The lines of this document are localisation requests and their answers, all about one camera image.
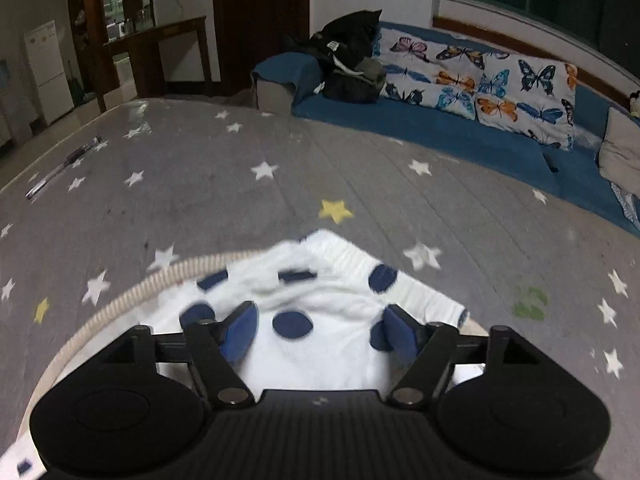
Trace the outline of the white navy polka dot pants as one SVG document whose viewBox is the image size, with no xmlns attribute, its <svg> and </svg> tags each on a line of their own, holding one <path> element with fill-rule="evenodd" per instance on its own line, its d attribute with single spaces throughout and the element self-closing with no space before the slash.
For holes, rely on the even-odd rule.
<svg viewBox="0 0 640 480">
<path fill-rule="evenodd" d="M 470 468 L 399 378 L 465 308 L 320 230 L 161 270 L 67 341 L 6 479 L 436 479 Z"/>
</svg>

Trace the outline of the round induction cooker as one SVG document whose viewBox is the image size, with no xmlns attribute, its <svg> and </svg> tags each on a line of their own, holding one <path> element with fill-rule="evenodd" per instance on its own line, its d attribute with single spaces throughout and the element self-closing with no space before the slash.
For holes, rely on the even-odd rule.
<svg viewBox="0 0 640 480">
<path fill-rule="evenodd" d="M 266 252 L 191 258 L 158 271 L 96 312 L 48 365 L 27 407 L 128 328 L 154 334 L 178 330 L 178 316 L 198 301 L 220 316 L 244 300 L 258 307 L 257 337 L 240 362 L 252 393 L 283 389 L 365 389 L 385 392 L 398 364 L 370 344 L 386 304 L 420 322 L 446 322 L 465 335 L 485 330 L 461 304 L 401 273 L 378 294 L 369 255 L 319 256 L 296 244 Z"/>
</svg>

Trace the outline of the black pen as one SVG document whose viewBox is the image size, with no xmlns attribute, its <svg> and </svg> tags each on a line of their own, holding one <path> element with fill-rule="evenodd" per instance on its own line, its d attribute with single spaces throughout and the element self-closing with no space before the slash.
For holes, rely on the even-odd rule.
<svg viewBox="0 0 640 480">
<path fill-rule="evenodd" d="M 95 136 L 88 143 L 81 145 L 80 148 L 76 148 L 75 151 L 71 152 L 66 159 L 49 171 L 25 194 L 26 200 L 32 200 L 36 197 L 53 178 L 64 171 L 67 167 L 72 166 L 75 162 L 81 159 L 82 156 L 98 146 L 102 141 L 103 139 L 100 136 Z"/>
</svg>

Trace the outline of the grey cushion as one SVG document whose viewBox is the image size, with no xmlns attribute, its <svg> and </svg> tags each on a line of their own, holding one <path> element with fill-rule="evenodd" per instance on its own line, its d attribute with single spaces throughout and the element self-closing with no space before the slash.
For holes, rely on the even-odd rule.
<svg viewBox="0 0 640 480">
<path fill-rule="evenodd" d="M 600 175 L 634 195 L 639 194 L 639 142 L 639 123 L 610 107 L 598 153 Z"/>
</svg>

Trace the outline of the butterfly print pillow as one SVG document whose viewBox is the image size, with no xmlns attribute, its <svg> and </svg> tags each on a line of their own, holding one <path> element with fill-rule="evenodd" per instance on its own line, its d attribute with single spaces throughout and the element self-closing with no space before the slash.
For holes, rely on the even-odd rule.
<svg viewBox="0 0 640 480">
<path fill-rule="evenodd" d="M 439 44 L 381 28 L 372 44 L 387 99 L 434 108 L 569 151 L 577 67 L 548 58 Z"/>
</svg>

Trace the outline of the blue sofa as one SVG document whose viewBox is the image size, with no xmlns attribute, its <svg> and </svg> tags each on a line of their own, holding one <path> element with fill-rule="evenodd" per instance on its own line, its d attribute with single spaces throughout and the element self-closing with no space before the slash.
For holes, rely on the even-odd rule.
<svg viewBox="0 0 640 480">
<path fill-rule="evenodd" d="M 442 32 L 384 23 L 380 19 L 381 28 L 408 32 L 439 44 L 462 44 L 488 52 L 501 52 Z M 540 144 L 519 133 L 485 126 L 477 120 L 387 99 L 381 93 L 373 104 L 326 99 L 314 93 L 320 84 L 321 73 L 316 59 L 305 52 L 309 39 L 295 51 L 267 58 L 257 64 L 252 73 L 255 84 L 278 84 L 288 90 L 290 96 L 285 107 L 294 115 L 436 148 L 536 185 L 630 232 L 638 231 L 639 194 L 634 195 L 606 180 L 600 175 L 598 166 L 608 109 L 614 107 L 630 115 L 581 86 L 578 81 L 574 144 L 571 150 L 565 151 Z"/>
</svg>

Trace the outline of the wooden side table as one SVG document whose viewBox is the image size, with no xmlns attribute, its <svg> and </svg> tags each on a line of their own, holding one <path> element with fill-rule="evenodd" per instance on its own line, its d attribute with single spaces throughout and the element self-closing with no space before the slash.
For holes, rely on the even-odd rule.
<svg viewBox="0 0 640 480">
<path fill-rule="evenodd" d="M 162 26 L 155 26 L 135 32 L 102 46 L 109 56 L 127 53 L 131 64 L 132 76 L 140 99 L 162 98 L 168 94 L 200 94 L 211 96 L 216 87 L 210 71 L 208 42 L 206 36 L 206 17 L 190 18 Z M 168 81 L 165 78 L 160 43 L 194 32 L 198 40 L 202 81 Z"/>
</svg>

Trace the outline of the black bag on sofa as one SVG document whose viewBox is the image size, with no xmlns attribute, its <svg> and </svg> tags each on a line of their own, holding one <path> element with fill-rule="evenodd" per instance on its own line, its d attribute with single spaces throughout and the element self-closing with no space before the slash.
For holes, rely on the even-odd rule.
<svg viewBox="0 0 640 480">
<path fill-rule="evenodd" d="M 373 58 L 382 10 L 361 10 L 326 24 L 308 41 L 305 52 L 318 62 L 321 79 L 314 89 L 326 99 L 373 104 L 386 81 L 386 71 Z"/>
</svg>

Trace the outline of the dark wooden door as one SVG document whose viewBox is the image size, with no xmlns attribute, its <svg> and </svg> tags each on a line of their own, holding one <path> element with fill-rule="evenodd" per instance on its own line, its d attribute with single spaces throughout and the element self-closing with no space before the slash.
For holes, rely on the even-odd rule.
<svg viewBox="0 0 640 480">
<path fill-rule="evenodd" d="M 250 86 L 253 68 L 295 51 L 310 36 L 309 0 L 213 0 L 217 60 L 228 96 Z"/>
</svg>

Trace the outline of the white refrigerator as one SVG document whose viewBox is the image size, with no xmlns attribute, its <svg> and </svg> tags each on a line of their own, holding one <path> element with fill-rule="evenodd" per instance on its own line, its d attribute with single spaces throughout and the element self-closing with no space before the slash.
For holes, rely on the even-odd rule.
<svg viewBox="0 0 640 480">
<path fill-rule="evenodd" d="M 55 21 L 24 36 L 32 79 L 37 87 L 44 122 L 50 126 L 74 108 L 58 44 Z"/>
</svg>

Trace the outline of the wooden display cabinet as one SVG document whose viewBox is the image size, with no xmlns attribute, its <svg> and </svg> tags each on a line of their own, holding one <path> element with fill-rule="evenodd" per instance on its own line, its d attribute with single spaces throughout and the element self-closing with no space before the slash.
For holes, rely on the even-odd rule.
<svg viewBox="0 0 640 480">
<path fill-rule="evenodd" d="M 82 88 L 116 89 L 116 62 L 103 46 L 153 27 L 152 0 L 67 0 L 67 9 Z"/>
</svg>

